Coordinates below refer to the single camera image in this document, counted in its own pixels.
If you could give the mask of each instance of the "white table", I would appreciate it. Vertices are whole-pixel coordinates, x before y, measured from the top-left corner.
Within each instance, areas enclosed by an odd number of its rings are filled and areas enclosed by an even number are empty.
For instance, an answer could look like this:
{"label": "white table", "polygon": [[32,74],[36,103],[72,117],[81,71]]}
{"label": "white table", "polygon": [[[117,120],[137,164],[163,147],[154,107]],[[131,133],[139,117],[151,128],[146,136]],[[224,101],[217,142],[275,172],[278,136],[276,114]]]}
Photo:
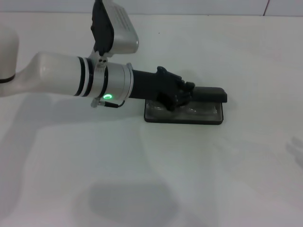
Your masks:
{"label": "white table", "polygon": [[[229,96],[221,126],[144,122],[144,101],[0,99],[0,226],[301,227],[303,18],[131,16],[136,54]],[[88,56],[90,14],[0,13],[38,51]]]}

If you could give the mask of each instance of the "black handle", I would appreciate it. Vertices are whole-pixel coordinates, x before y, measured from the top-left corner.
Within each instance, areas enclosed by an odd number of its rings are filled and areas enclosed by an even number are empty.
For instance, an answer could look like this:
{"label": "black handle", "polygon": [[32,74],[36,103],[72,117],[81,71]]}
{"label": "black handle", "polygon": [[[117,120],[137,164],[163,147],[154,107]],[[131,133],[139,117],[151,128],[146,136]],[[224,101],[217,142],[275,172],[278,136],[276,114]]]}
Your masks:
{"label": "black handle", "polygon": [[162,81],[156,73],[133,70],[134,85],[130,98],[156,100]]}
{"label": "black handle", "polygon": [[205,103],[227,103],[227,94],[220,87],[195,87],[191,100]]}

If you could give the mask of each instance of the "black object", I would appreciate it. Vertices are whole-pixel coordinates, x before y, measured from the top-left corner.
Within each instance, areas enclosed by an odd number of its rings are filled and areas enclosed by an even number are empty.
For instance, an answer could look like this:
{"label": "black object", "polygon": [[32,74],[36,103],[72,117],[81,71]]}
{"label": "black object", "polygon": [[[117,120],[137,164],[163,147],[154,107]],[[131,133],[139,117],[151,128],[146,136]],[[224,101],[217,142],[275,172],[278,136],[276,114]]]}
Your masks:
{"label": "black object", "polygon": [[169,111],[157,101],[146,100],[144,119],[152,123],[210,124],[223,122],[222,103],[227,102],[226,92],[219,87],[195,87],[191,101]]}
{"label": "black object", "polygon": [[5,84],[5,83],[8,83],[8,82],[11,82],[14,78],[15,78],[15,75],[11,76],[9,78],[6,78],[6,79],[0,79],[0,84]]}
{"label": "black object", "polygon": [[115,104],[115,103],[110,103],[110,102],[105,102],[104,106],[105,107],[111,107],[111,108],[120,108],[124,105],[125,100],[121,104]]}
{"label": "black object", "polygon": [[83,90],[84,87],[84,81],[85,81],[85,63],[83,58],[78,57],[80,60],[80,65],[81,65],[81,76],[80,76],[80,83],[79,83],[79,88],[77,93],[74,96],[79,96]]}
{"label": "black object", "polygon": [[105,10],[102,0],[95,0],[93,7],[91,31],[95,38],[94,51],[99,51],[99,55],[112,49],[114,43],[114,28]]}
{"label": "black object", "polygon": [[133,75],[134,85],[130,98],[158,101],[170,111],[191,101],[195,84],[185,83],[182,77],[161,66],[157,68],[156,73],[133,70]]}
{"label": "black object", "polygon": [[146,100],[144,119],[151,123],[219,125],[223,122],[222,103],[190,102],[168,111],[157,101]]}

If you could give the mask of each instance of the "black cable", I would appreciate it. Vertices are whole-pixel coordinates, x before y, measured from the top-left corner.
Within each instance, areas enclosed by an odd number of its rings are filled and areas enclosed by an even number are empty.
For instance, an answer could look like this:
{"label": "black cable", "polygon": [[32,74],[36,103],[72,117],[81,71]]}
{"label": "black cable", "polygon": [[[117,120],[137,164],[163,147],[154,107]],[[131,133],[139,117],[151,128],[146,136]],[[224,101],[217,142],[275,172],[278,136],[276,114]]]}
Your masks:
{"label": "black cable", "polygon": [[110,102],[104,102],[104,103],[105,103],[104,104],[105,107],[119,108],[119,107],[122,107],[124,105],[125,100],[120,105],[114,104],[114,103],[110,103]]}

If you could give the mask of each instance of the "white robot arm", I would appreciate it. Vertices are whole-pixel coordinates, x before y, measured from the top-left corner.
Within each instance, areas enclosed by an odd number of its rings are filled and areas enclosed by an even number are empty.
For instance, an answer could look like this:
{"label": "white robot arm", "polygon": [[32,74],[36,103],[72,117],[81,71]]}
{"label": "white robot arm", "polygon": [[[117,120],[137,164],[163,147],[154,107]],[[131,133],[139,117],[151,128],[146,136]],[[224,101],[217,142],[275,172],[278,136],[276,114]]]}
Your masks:
{"label": "white robot arm", "polygon": [[[130,63],[108,62],[113,54],[134,53],[139,46],[126,11],[112,0],[95,0],[91,31],[95,45],[88,58],[39,52],[25,69],[16,73],[18,35],[0,25],[0,96],[47,92],[91,97],[92,107],[114,108],[128,98],[138,98],[156,101],[168,111],[191,101],[227,102],[223,89],[195,87],[163,67],[148,73],[133,70]],[[111,100],[120,100],[121,104]]]}

